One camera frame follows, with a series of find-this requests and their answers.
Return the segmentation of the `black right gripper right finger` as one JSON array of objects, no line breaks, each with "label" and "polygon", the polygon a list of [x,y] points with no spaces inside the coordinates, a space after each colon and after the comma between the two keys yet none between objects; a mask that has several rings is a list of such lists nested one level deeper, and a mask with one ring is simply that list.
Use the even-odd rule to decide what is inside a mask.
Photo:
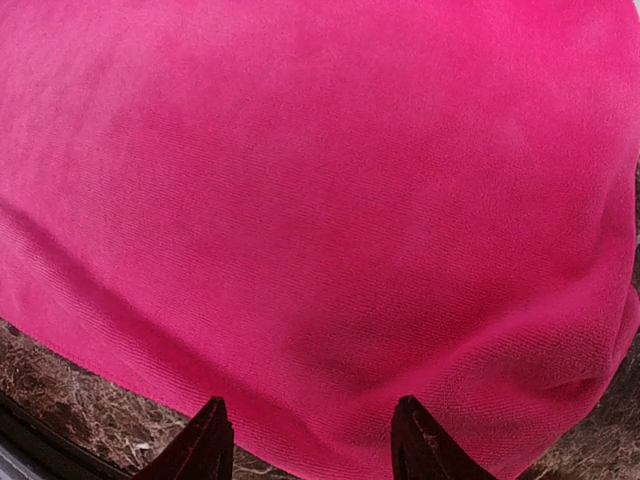
[{"label": "black right gripper right finger", "polygon": [[415,396],[402,397],[394,409],[391,454],[395,480],[495,480]]}]

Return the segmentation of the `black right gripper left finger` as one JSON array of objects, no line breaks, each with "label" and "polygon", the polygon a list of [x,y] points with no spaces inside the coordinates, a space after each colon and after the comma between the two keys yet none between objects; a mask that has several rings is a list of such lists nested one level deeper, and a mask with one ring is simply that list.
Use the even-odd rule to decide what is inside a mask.
[{"label": "black right gripper left finger", "polygon": [[234,430],[222,398],[211,397],[133,480],[231,480]]}]

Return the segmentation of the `pink microfibre towel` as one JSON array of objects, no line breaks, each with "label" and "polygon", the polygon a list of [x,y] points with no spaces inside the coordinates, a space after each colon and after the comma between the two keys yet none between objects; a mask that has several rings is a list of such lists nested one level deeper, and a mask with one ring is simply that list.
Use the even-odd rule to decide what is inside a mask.
[{"label": "pink microfibre towel", "polygon": [[306,479],[513,479],[639,327],[630,1],[5,1],[1,314]]}]

